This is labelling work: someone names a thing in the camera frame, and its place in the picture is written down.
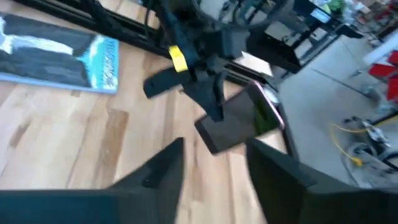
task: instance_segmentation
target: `wooden workbench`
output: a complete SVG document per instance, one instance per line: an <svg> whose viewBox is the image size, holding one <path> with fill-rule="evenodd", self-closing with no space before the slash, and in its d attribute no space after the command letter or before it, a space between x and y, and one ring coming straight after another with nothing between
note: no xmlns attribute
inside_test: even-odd
<svg viewBox="0 0 398 224"><path fill-rule="evenodd" d="M141 21L145 10L127 0L104 6ZM0 9L83 29L1 0ZM152 16L151 24L156 26ZM244 149L212 156L193 122L203 111L177 90L148 100L145 77L169 60L122 43L114 96L0 82L0 189L97 189L138 168L177 137L185 141L185 180L177 223L264 223L249 181ZM268 64L242 62L256 70ZM239 90L225 83L226 95ZM284 151L276 131L263 139Z"/></svg>

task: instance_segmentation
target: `black mount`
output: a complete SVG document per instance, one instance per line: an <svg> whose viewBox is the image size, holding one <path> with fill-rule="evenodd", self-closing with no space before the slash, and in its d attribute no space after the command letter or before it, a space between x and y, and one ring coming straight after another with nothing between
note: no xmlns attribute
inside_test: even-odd
<svg viewBox="0 0 398 224"><path fill-rule="evenodd" d="M216 28L192 16L195 12L189 8L172 12L167 4L167 1L157 2L156 16L167 42L178 46L188 69L178 73L170 67L156 73L144 81L144 92L152 98L181 85L183 92L213 120L221 121L224 118L223 82L228 76L225 60L242 56L249 32Z"/></svg>

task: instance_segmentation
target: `blue book cover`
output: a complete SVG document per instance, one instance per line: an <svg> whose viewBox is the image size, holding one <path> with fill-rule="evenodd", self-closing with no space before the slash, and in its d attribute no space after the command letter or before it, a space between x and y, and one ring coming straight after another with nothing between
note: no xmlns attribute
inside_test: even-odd
<svg viewBox="0 0 398 224"><path fill-rule="evenodd" d="M116 93L119 42L0 13L0 80Z"/></svg>

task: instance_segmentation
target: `black clamp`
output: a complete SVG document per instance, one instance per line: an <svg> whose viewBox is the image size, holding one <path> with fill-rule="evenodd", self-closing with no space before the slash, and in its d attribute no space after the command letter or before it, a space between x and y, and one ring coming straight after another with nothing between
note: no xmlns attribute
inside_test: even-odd
<svg viewBox="0 0 398 224"><path fill-rule="evenodd" d="M214 121L222 121L223 82L228 73L220 60L212 57L206 64L180 73L173 67L162 70L144 81L144 93L146 97L152 98L182 85L183 92L198 103Z"/></svg>

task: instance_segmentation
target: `cable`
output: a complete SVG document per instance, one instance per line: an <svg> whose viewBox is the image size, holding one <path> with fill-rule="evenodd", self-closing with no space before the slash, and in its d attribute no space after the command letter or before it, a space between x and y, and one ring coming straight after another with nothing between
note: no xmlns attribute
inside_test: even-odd
<svg viewBox="0 0 398 224"><path fill-rule="evenodd" d="M397 116L393 116L393 117L391 117L391 118L389 118L389 119L386 119L386 120L384 120L384 121L378 123L377 125L375 125L375 127L380 127L380 126L382 126L382 125L384 125L384 124L387 124L387 123L390 123L390 122L392 122L392 121L395 121L396 119L398 119L398 115L397 115ZM336 138L336 135L335 135L335 132L334 132L333 128L338 128L338 129L340 129L340 130L342 130L342 131L346 131L346 132L349 132L349 133L363 133L363 132L366 132L367 129L366 129L366 128L363 128L363 129L355 129L355 130L353 130L353 129L342 128L342 127L338 126L337 124L330 124L330 138L331 138L331 140L333 141L333 144L334 144L346 157L350 158L357 166L363 166L363 161L362 161L362 159L360 159L360 158L358 158L358 157L352 157L352 156L350 156L350 155L340 146L340 144L339 144L339 142L338 142L338 140L337 140L337 138Z"/></svg>
<svg viewBox="0 0 398 224"><path fill-rule="evenodd" d="M354 154L354 152L361 146L366 146L369 147L367 144L362 143L362 142L356 142L354 144L352 144L348 149L347 149L347 153L352 153ZM343 164L343 167L346 169L349 177L355 182L355 184L357 186L360 186L360 183L357 181L357 179L355 178L355 176L353 175L353 173L351 172L351 169L348 167L348 163L346 162L346 156L345 154L343 154L340 159L341 159L341 163Z"/></svg>
<svg viewBox="0 0 398 224"><path fill-rule="evenodd" d="M389 118L389 119L385 119L384 121L381 121L380 123L374 125L374 127L383 126L383 125L385 125L385 124L387 124L387 123L390 123L390 122L392 122L392 121L395 121L396 119L398 119L398 115L397 115L397 116L393 116L393 117L391 117L391 118ZM342 131L346 131L346 132L349 132L349 133L364 133L364 132L367 131L366 128L352 130L352 129L342 128L342 127L338 126L337 124L332 124L332 125L333 125L334 127L338 128L338 129L342 130Z"/></svg>
<svg viewBox="0 0 398 224"><path fill-rule="evenodd" d="M358 157L352 157L350 156L346 151L344 151L344 149L340 146L340 144L338 143L338 140L336 138L335 132L333 131L333 127L337 126L335 124L331 124L330 126L330 138L333 141L333 144L348 158L350 158L357 166L362 166L363 165L363 161L358 158Z"/></svg>

